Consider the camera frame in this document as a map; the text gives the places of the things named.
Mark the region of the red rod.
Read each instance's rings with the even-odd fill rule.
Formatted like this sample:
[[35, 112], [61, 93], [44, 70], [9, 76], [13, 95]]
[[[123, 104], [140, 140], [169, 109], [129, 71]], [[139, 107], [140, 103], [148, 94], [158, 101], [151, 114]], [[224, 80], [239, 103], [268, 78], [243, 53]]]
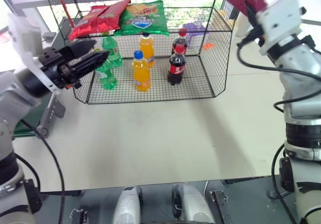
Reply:
[[62, 7], [63, 7], [64, 11], [65, 11], [65, 14], [66, 14], [67, 20], [68, 20], [68, 22], [69, 22], [69, 24], [70, 24], [71, 28], [73, 28], [75, 25], [74, 25], [74, 23], [73, 23], [72, 18], [70, 17], [70, 14], [69, 14], [69, 12], [68, 12], [68, 9], [67, 9], [67, 6], [66, 6], [65, 1], [64, 1], [64, 0], [59, 0], [59, 1], [60, 1], [61, 5], [62, 5]]

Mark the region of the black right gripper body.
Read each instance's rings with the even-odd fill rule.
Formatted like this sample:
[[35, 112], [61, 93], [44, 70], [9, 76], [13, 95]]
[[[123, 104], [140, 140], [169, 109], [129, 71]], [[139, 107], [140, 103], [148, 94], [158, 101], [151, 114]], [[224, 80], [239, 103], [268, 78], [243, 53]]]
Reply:
[[255, 23], [250, 31], [250, 41], [258, 39], [258, 43], [264, 43], [263, 29], [260, 24]]

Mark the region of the green chip bag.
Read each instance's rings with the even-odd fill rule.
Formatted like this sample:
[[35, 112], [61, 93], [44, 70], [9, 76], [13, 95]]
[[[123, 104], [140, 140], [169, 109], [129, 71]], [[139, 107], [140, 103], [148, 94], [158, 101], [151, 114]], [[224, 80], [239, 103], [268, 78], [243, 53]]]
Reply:
[[129, 4], [119, 18], [119, 29], [114, 36], [143, 33], [170, 35], [162, 0]]

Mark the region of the orange soda bottle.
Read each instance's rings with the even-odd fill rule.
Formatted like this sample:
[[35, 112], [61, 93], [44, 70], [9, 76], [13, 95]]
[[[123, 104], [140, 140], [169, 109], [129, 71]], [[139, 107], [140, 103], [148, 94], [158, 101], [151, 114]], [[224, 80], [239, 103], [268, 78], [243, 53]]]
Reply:
[[137, 50], [134, 52], [132, 62], [133, 81], [137, 91], [148, 91], [150, 89], [150, 71], [148, 61], [145, 59], [143, 52]]
[[138, 41], [140, 50], [148, 62], [149, 68], [154, 65], [154, 39], [149, 33], [142, 33]]

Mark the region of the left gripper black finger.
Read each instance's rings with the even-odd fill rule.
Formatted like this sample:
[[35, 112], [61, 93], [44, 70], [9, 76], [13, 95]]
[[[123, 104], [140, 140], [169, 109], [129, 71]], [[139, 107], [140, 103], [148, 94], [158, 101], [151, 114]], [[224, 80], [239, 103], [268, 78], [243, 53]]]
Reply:
[[109, 51], [94, 51], [71, 67], [72, 74], [77, 79], [80, 79], [102, 66], [103, 63], [107, 60], [108, 56]]
[[78, 59], [93, 49], [96, 44], [95, 40], [84, 40], [72, 43], [69, 46], [69, 52], [72, 59]]

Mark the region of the silver robot leg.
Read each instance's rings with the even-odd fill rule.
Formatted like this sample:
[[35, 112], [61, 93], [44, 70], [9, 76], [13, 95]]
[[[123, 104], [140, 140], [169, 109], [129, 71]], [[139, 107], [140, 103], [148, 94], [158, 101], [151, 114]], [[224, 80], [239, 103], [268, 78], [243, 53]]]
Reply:
[[177, 220], [216, 224], [202, 194], [187, 183], [177, 183], [172, 187], [172, 213]]
[[116, 203], [112, 224], [140, 224], [142, 189], [139, 186], [125, 187]]

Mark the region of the cola bottle red cap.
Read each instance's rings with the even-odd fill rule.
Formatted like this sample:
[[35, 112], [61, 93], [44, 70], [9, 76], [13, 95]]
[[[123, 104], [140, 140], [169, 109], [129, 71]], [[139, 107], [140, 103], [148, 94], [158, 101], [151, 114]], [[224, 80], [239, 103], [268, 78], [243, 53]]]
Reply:
[[176, 44], [174, 53], [169, 59], [168, 82], [171, 85], [180, 84], [186, 67], [185, 46]]
[[184, 52], [183, 54], [186, 54], [187, 51], [187, 40], [186, 40], [186, 35], [187, 35], [187, 29], [186, 28], [181, 28], [179, 30], [178, 36], [174, 39], [172, 43], [172, 52], [171, 54], [173, 55], [175, 52], [176, 45], [183, 45], [184, 46]]

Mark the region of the purple plastic stool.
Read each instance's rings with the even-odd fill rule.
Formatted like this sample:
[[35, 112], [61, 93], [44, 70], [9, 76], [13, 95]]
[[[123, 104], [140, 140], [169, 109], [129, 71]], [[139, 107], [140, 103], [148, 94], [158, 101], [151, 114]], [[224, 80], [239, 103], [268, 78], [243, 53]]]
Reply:
[[183, 24], [183, 28], [187, 29], [186, 41], [190, 49], [197, 50], [207, 42], [209, 33], [200, 22]]

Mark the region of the small grey device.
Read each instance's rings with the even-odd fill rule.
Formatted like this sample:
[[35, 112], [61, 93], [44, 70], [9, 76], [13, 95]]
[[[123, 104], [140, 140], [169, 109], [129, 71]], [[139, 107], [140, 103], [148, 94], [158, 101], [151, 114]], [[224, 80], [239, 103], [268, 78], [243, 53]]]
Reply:
[[56, 32], [44, 32], [42, 34], [43, 41], [46, 43], [52, 43], [56, 37]]

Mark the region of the red chip bag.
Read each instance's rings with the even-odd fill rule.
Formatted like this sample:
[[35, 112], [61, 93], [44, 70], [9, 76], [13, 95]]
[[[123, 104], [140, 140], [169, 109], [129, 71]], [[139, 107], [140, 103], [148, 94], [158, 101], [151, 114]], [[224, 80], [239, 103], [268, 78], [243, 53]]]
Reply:
[[108, 31], [118, 30], [120, 28], [120, 16], [129, 3], [131, 3], [131, 0], [119, 1], [110, 5], [103, 13], [101, 13], [96, 19], [97, 32], [105, 33]]
[[87, 36], [98, 32], [97, 18], [108, 9], [109, 6], [92, 6], [90, 12], [85, 15], [73, 28], [69, 40], [73, 41], [78, 37]]

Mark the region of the black table frame bracket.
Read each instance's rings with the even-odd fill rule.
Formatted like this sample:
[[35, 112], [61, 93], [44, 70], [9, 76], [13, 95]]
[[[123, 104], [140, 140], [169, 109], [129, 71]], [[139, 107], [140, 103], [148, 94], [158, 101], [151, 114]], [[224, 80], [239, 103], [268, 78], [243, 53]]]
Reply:
[[88, 224], [88, 211], [85, 209], [73, 209], [70, 213], [71, 224]]
[[218, 224], [233, 224], [227, 201], [228, 197], [222, 189], [209, 192], [210, 199], [214, 205], [214, 217]]

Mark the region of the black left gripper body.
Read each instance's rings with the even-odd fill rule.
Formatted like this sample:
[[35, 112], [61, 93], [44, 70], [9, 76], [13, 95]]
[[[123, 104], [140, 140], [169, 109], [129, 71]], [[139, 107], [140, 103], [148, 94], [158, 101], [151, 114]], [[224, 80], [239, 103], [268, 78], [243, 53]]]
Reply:
[[43, 55], [39, 57], [39, 61], [43, 65], [41, 70], [60, 89], [82, 86], [80, 79], [72, 74], [69, 62], [73, 60], [75, 59], [70, 56], [69, 46], [61, 49], [47, 47], [44, 49]]

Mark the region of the green soda bottle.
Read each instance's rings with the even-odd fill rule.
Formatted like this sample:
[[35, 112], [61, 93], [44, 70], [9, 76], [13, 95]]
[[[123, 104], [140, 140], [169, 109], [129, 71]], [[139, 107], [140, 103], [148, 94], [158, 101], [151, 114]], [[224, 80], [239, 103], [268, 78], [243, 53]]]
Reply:
[[104, 37], [102, 39], [102, 48], [109, 51], [108, 60], [113, 67], [122, 66], [122, 56], [119, 52], [118, 43], [113, 37]]
[[105, 62], [95, 70], [95, 73], [105, 89], [114, 89], [117, 86], [117, 79], [113, 72], [112, 63], [106, 59]]

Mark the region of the green belt grey conveyor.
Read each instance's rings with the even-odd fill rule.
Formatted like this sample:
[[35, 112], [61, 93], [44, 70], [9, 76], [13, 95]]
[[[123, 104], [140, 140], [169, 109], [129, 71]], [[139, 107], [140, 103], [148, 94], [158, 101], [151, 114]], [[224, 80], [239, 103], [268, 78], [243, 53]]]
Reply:
[[57, 118], [62, 119], [66, 108], [60, 102], [60, 96], [54, 94], [42, 98], [41, 104], [30, 110], [23, 119], [47, 138]]

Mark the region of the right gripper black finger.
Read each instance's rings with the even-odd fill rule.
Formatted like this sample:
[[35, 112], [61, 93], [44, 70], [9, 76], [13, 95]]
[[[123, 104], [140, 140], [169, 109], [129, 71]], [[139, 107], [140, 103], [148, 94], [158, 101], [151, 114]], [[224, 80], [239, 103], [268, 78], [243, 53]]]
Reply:
[[254, 6], [248, 1], [245, 1], [245, 9], [249, 23], [251, 25], [258, 25], [256, 19], [256, 9], [254, 8]]

